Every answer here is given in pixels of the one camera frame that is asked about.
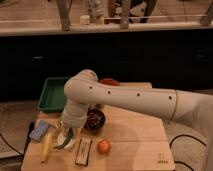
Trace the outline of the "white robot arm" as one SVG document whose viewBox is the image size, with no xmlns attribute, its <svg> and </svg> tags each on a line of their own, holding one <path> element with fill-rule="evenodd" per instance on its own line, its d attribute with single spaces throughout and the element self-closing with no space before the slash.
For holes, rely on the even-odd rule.
<svg viewBox="0 0 213 171">
<path fill-rule="evenodd" d="M 105 104 L 165 118 L 202 134 L 207 150 L 201 171 L 213 171 L 213 95 L 174 89 L 111 86 L 98 82 L 96 73 L 85 69 L 64 85 L 66 104 L 61 120 L 71 128 L 86 122 L 91 104 Z"/>
</svg>

